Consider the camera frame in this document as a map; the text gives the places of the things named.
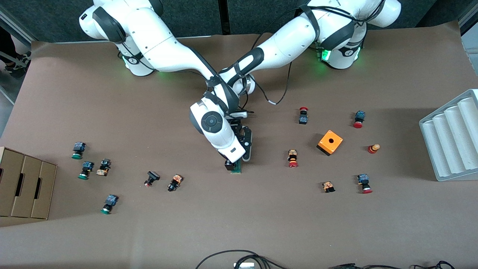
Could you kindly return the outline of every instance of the shoe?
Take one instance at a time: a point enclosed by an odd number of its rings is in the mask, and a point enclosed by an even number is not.
[[[7,71],[10,74],[10,76],[12,76],[13,78],[21,78],[27,72],[27,70],[24,67],[21,67],[18,65],[15,65],[13,67],[5,66],[5,71]]]
[[[22,54],[22,55],[18,54],[17,59],[19,59],[22,63],[24,63],[28,68],[28,66],[30,65],[30,61],[32,60],[31,56],[32,56],[32,52],[27,51],[27,53],[25,54]]]

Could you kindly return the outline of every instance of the red base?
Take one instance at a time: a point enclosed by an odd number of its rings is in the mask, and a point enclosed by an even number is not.
[[[372,146],[369,146],[369,148],[368,148],[367,150],[368,150],[368,152],[369,152],[370,154],[375,154],[375,153],[377,153],[376,151],[373,151],[373,150],[372,150]]]

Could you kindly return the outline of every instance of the green indicator light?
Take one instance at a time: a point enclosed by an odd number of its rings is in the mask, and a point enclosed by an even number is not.
[[[355,59],[354,59],[354,61],[359,58],[359,52],[360,52],[360,47],[358,47],[358,49],[357,49],[357,54],[355,54]]]
[[[322,52],[322,60],[328,61],[328,58],[329,58],[329,57],[330,57],[330,51],[324,50],[324,51]]]

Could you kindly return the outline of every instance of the orange cube with black base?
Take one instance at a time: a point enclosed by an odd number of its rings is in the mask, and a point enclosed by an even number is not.
[[[334,153],[343,139],[336,135],[334,132],[328,130],[327,133],[320,139],[317,144],[317,148],[320,149],[325,155],[330,156]]]

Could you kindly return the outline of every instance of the gray table surface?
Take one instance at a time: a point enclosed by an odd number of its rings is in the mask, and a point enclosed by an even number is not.
[[[232,64],[255,35],[184,39],[214,68]],[[0,228],[0,268],[194,268],[217,251],[242,248],[289,268],[355,262],[478,266],[478,182],[436,182],[418,121],[478,86],[457,24],[370,31],[349,69],[334,70],[307,50],[292,65],[284,101],[257,90],[244,121],[253,131],[250,163],[230,175],[223,158],[190,124],[201,78],[139,78],[111,43],[36,43],[35,55],[1,145],[58,164],[50,219]],[[255,72],[276,101],[287,67]],[[309,108],[309,123],[297,124]],[[351,127],[357,110],[367,118]],[[327,130],[344,142],[327,157],[315,145]],[[110,174],[77,179],[73,143],[88,147]],[[367,153],[366,146],[382,149]],[[287,167],[290,148],[299,167]],[[147,171],[162,179],[145,188]],[[166,187],[184,177],[176,192]],[[355,176],[368,173],[372,194]],[[334,193],[323,193],[331,180]],[[110,194],[112,215],[99,212]],[[204,268],[232,268],[240,255]]]

